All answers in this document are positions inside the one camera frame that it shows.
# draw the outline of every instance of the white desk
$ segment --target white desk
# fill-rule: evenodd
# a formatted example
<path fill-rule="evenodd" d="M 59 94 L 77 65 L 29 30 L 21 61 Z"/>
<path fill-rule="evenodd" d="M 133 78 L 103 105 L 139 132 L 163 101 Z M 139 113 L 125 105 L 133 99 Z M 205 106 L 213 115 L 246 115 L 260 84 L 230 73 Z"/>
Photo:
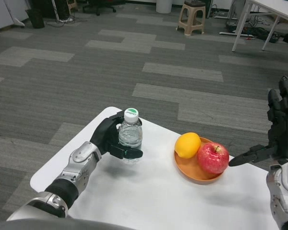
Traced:
<path fill-rule="evenodd" d="M 270 41 L 270 38 L 273 34 L 275 26 L 277 25 L 277 23 L 279 21 L 279 18 L 282 17 L 282 18 L 288 20 L 288 1 L 285 1 L 285 0 L 247 0 L 247 2 L 244 5 L 241 17 L 240 17 L 240 21 L 242 23 L 240 24 L 239 28 L 237 28 L 238 29 L 238 35 L 236 37 L 234 46 L 231 50 L 232 52 L 235 52 L 235 50 L 236 50 L 237 43 L 238 43 L 238 40 L 240 39 L 240 35 L 242 32 L 243 26 L 245 24 L 247 16 L 249 15 L 249 13 L 251 11 L 253 4 L 258 5 L 260 7 L 263 7 L 265 9 L 267 9 L 268 11 L 275 13 L 277 15 L 277 18 L 276 18 L 276 20 L 275 20 L 275 22 L 271 28 L 271 31 L 270 31 L 270 33 L 269 33 L 269 35 L 268 35 L 268 37 L 264 43 L 262 50 L 264 50 L 265 46 Z"/>
<path fill-rule="evenodd" d="M 71 152 L 90 139 L 104 118 L 118 111 L 109 107 L 101 112 L 34 174 L 32 188 L 44 191 L 68 163 Z M 103 155 L 70 216 L 140 230 L 278 229 L 270 212 L 266 171 L 245 164 L 228 168 L 213 184 L 194 184 L 174 162 L 174 144 L 180 135 L 142 122 L 140 162 L 130 166 L 108 153 Z"/>

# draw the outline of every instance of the water bottle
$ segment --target water bottle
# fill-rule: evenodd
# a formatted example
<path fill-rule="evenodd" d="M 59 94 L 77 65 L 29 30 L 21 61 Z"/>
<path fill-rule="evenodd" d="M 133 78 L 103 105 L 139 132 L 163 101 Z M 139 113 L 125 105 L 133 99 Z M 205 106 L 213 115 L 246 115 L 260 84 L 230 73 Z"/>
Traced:
<path fill-rule="evenodd" d="M 139 122 L 139 112 L 134 108 L 125 110 L 124 121 L 119 127 L 119 141 L 124 146 L 141 149 L 143 139 L 142 126 Z M 123 161 L 129 164 L 134 164 L 139 159 L 126 159 Z"/>

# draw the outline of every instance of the gray carpet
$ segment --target gray carpet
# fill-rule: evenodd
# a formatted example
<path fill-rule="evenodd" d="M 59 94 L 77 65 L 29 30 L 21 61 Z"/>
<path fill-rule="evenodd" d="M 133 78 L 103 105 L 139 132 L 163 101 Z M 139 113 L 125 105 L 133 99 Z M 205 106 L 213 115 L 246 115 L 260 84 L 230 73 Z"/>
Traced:
<path fill-rule="evenodd" d="M 31 176 L 108 106 L 178 133 L 196 132 L 231 155 L 267 144 L 267 93 L 288 75 L 288 44 L 175 30 L 180 9 L 126 4 L 75 24 L 0 37 L 0 221 L 35 195 Z M 256 166 L 268 169 L 269 161 Z"/>

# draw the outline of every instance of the lemon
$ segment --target lemon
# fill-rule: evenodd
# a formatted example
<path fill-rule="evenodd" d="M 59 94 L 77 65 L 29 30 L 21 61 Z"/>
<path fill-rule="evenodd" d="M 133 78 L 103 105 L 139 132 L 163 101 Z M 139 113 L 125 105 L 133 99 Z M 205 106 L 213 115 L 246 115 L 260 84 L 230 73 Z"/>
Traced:
<path fill-rule="evenodd" d="M 175 143 L 175 151 L 181 158 L 193 157 L 201 146 L 201 139 L 196 133 L 185 133 Z"/>

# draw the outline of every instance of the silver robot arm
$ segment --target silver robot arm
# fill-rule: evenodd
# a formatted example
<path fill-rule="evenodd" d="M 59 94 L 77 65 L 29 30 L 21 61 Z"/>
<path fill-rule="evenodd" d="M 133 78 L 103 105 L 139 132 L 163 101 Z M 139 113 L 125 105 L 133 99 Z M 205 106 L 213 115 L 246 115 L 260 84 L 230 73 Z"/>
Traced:
<path fill-rule="evenodd" d="M 229 165 L 257 163 L 269 158 L 275 161 L 266 178 L 271 193 L 271 212 L 278 227 L 288 230 L 288 77 L 283 76 L 278 85 L 282 100 L 274 89 L 268 94 L 270 109 L 267 114 L 272 122 L 268 131 L 269 144 L 251 147 L 232 159 Z"/>
<path fill-rule="evenodd" d="M 8 219 L 48 219 L 68 216 L 68 210 L 85 189 L 91 173 L 101 159 L 98 147 L 86 141 L 73 151 L 67 166 L 44 192 L 38 193 Z"/>
<path fill-rule="evenodd" d="M 288 162 L 272 165 L 266 181 L 273 218 L 279 229 L 288 230 Z"/>
<path fill-rule="evenodd" d="M 119 143 L 117 125 L 123 122 L 123 115 L 124 111 L 120 111 L 104 119 L 90 141 L 71 153 L 67 166 L 51 185 L 7 220 L 65 218 L 74 201 L 86 188 L 89 177 L 103 154 L 109 152 L 119 159 L 142 157 L 141 150 Z"/>

